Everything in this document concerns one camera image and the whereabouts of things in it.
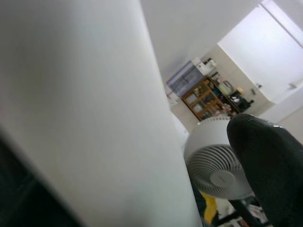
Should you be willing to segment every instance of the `fan grille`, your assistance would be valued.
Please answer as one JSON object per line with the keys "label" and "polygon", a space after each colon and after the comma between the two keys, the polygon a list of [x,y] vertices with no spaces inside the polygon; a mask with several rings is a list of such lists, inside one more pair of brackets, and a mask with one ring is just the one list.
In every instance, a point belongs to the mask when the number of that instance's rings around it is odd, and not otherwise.
{"label": "fan grille", "polygon": [[[187,170],[195,186],[206,194],[229,200],[251,194],[242,166],[229,145],[214,145],[197,150],[189,158]],[[220,171],[229,172],[234,181],[225,187],[215,185],[211,176]]]}

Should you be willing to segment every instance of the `yellow object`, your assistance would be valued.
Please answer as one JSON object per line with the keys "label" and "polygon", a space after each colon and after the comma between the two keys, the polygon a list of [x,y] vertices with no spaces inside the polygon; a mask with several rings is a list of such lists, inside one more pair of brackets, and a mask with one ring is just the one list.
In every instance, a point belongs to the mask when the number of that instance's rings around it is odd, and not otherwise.
{"label": "yellow object", "polygon": [[213,221],[213,218],[215,217],[217,213],[217,203],[216,200],[213,196],[206,195],[203,192],[200,192],[202,196],[204,197],[206,201],[206,209],[204,211],[204,220],[208,223],[211,224]]}

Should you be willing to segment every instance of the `wooden cabinet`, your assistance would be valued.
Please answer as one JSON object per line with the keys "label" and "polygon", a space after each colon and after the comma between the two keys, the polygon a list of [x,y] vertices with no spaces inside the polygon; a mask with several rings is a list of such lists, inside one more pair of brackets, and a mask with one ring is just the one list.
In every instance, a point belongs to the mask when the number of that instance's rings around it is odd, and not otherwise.
{"label": "wooden cabinet", "polygon": [[200,121],[220,114],[232,117],[240,113],[236,105],[209,77],[199,81],[182,100]]}

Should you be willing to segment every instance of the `circular fan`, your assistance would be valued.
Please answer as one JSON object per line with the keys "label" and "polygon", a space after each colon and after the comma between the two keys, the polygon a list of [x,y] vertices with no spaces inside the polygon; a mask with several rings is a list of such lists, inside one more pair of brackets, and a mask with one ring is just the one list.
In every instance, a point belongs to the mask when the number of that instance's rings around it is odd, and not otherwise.
{"label": "circular fan", "polygon": [[184,158],[189,177],[198,190],[214,197],[236,200],[252,190],[227,138],[229,117],[211,117],[189,136]]}

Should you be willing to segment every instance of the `fan center cap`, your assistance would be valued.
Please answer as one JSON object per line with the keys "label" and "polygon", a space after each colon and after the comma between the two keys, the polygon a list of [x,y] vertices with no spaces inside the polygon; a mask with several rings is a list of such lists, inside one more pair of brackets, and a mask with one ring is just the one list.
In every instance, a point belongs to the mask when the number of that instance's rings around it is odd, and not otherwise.
{"label": "fan center cap", "polygon": [[210,181],[218,187],[229,187],[235,180],[235,176],[226,170],[218,170],[210,176]]}

